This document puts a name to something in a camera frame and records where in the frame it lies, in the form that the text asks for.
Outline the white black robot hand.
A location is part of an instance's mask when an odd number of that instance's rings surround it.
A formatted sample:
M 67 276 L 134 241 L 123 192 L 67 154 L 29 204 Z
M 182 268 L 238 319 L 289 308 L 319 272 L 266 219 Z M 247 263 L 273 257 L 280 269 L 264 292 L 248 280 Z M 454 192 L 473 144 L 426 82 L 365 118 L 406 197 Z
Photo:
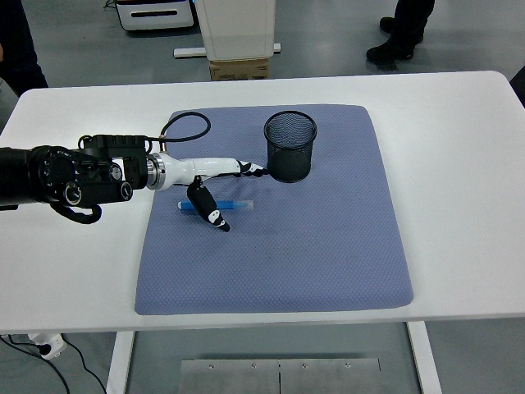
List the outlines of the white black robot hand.
M 218 176 L 263 176 L 268 174 L 268 170 L 260 165 L 235 158 L 178 160 L 167 153 L 155 153 L 153 161 L 157 166 L 157 179 L 152 184 L 152 188 L 167 190 L 172 186 L 186 186 L 187 197 L 200 217 L 224 232 L 228 232 L 230 226 L 203 183 Z

